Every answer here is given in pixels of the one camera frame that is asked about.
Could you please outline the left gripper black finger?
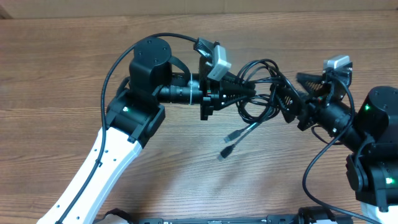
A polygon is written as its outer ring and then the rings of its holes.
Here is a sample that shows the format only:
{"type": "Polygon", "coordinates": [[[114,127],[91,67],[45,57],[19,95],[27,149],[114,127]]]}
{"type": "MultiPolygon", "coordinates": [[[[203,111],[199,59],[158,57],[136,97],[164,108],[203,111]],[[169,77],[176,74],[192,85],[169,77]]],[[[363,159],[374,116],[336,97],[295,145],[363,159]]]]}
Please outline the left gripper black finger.
{"type": "Polygon", "coordinates": [[[224,89],[247,89],[248,86],[241,83],[240,78],[227,72],[222,78],[222,88],[224,89]]]}
{"type": "Polygon", "coordinates": [[[253,83],[244,83],[240,85],[232,82],[220,82],[217,109],[222,110],[238,101],[255,96],[255,87],[256,86],[253,83]]]}

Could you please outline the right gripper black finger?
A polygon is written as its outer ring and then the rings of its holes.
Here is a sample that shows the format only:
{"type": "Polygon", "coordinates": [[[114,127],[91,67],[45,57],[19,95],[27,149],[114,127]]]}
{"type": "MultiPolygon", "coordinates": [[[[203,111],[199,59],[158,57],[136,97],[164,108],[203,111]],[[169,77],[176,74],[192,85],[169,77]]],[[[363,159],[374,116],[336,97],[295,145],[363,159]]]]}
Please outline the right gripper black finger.
{"type": "Polygon", "coordinates": [[[296,117],[303,114],[303,101],[299,92],[291,87],[281,84],[273,84],[276,103],[287,123],[291,123],[296,117]]]}
{"type": "Polygon", "coordinates": [[[321,75],[297,73],[296,80],[305,90],[305,92],[300,91],[299,96],[322,96],[323,77],[321,75]]]}

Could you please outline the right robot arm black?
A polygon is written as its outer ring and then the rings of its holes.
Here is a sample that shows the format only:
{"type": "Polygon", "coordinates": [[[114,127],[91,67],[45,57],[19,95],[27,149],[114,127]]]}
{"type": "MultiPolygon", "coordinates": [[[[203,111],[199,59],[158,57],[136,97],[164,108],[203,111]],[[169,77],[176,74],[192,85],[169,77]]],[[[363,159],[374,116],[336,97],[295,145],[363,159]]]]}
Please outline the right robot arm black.
{"type": "Polygon", "coordinates": [[[377,86],[358,110],[349,91],[352,62],[325,64],[322,75],[298,73],[297,91],[280,72],[273,87],[286,122],[323,128],[350,151],[346,176],[368,223],[397,223],[397,89],[377,86]]]}

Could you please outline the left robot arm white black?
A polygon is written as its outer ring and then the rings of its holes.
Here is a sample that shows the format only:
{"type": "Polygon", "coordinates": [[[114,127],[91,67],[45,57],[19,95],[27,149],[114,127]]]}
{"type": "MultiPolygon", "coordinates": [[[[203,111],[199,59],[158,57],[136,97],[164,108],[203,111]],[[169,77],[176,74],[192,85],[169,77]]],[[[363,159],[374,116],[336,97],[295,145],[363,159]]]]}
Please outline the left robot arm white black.
{"type": "Polygon", "coordinates": [[[200,54],[193,73],[172,54],[167,34],[133,44],[129,76],[110,103],[101,104],[101,129],[84,163],[41,223],[93,223],[121,174],[138,157],[165,119],[164,103],[199,104],[200,118],[247,100],[255,86],[230,72],[217,42],[192,39],[200,54]]]}

